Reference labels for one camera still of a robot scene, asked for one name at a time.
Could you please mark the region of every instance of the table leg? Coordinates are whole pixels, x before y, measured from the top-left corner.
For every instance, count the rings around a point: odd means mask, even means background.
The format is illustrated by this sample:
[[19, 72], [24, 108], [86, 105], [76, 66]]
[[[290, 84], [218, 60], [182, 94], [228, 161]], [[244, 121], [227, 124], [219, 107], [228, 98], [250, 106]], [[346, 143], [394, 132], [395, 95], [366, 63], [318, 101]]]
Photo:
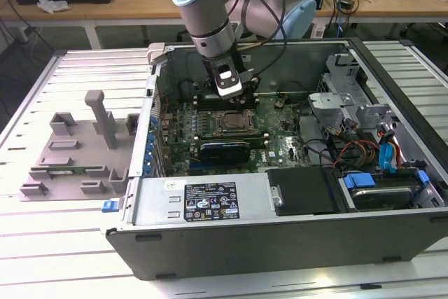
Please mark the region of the table leg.
[[389, 32], [385, 36], [386, 39], [393, 40], [395, 36], [395, 30], [397, 29], [398, 24], [392, 24], [391, 28], [389, 29]]
[[140, 26], [141, 33], [143, 35], [143, 44], [147, 46], [149, 44], [149, 34], [148, 34], [148, 28], [147, 26]]
[[327, 27], [327, 22], [322, 20], [315, 20], [313, 30], [311, 31], [311, 39], [322, 39], [323, 33]]
[[28, 36], [25, 34], [25, 27], [9, 27], [9, 31], [20, 43], [28, 42]]
[[97, 28], [94, 25], [84, 26], [85, 33], [90, 42], [91, 49], [103, 49], [101, 41], [97, 33]]

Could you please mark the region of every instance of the blue connector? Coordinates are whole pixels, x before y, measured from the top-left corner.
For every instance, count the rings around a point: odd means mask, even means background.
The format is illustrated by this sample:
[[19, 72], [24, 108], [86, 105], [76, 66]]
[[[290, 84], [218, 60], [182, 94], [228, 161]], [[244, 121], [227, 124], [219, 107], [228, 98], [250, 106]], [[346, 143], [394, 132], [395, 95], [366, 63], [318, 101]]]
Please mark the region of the blue connector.
[[101, 211], [103, 213], [117, 213], [120, 211], [120, 203], [118, 200], [104, 201]]
[[417, 176], [419, 177], [424, 187], [426, 187], [429, 184], [429, 176], [425, 171], [419, 171], [417, 173]]
[[390, 171], [390, 173], [396, 173], [397, 169], [392, 167], [392, 159], [395, 149], [392, 145], [384, 143], [379, 148], [379, 166], [382, 169]]
[[377, 184], [370, 173], [353, 173], [344, 178], [347, 189], [375, 187]]

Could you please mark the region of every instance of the red wire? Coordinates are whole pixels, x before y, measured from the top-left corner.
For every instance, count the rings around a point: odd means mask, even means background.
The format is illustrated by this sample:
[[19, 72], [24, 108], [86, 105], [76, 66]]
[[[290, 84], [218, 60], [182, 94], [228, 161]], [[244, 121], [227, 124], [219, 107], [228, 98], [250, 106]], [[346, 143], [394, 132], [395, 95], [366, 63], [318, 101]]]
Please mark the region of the red wire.
[[[360, 142], [360, 143], [367, 143], [367, 144], [369, 144], [369, 145], [375, 147], [377, 150], [379, 150], [378, 145], [376, 145], [376, 143], [374, 143], [373, 141], [368, 141], [368, 140], [353, 140], [353, 141], [350, 141], [350, 142], [349, 142], [349, 143], [342, 149], [341, 154], [339, 155], [338, 158], [341, 158], [341, 157], [342, 157], [342, 154], [343, 154], [345, 151], [347, 151], [347, 149], [349, 148], [350, 145], [352, 145], [352, 144], [354, 144], [354, 143], [358, 143], [358, 142]], [[333, 167], [334, 167], [334, 168], [336, 168], [337, 163], [338, 163], [338, 161], [335, 161], [335, 162], [333, 163]]]

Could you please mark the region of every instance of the label sticker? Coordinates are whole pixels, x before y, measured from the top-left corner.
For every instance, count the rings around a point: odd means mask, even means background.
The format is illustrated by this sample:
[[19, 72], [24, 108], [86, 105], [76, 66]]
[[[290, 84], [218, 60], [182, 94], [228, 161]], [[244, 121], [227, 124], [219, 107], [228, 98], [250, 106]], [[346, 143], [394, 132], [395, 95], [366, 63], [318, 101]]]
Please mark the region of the label sticker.
[[235, 182], [185, 185], [183, 218], [187, 222], [239, 218]]
[[165, 190], [183, 189], [186, 182], [187, 182], [186, 180], [166, 180], [165, 181]]

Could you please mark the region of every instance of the vertical post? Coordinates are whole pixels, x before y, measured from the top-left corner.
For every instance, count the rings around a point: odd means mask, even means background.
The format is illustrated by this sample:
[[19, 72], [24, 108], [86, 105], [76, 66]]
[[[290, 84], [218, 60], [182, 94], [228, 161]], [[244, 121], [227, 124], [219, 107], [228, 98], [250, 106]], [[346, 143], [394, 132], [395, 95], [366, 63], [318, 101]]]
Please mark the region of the vertical post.
[[84, 30], [87, 34], [87, 38], [89, 39], [91, 49], [103, 49], [95, 25], [85, 25]]
[[117, 138], [113, 127], [110, 125], [109, 117], [103, 105], [104, 92], [102, 90], [89, 90], [84, 98], [84, 102], [90, 106], [97, 119], [99, 129], [101, 130], [104, 140], [109, 150], [117, 148]]

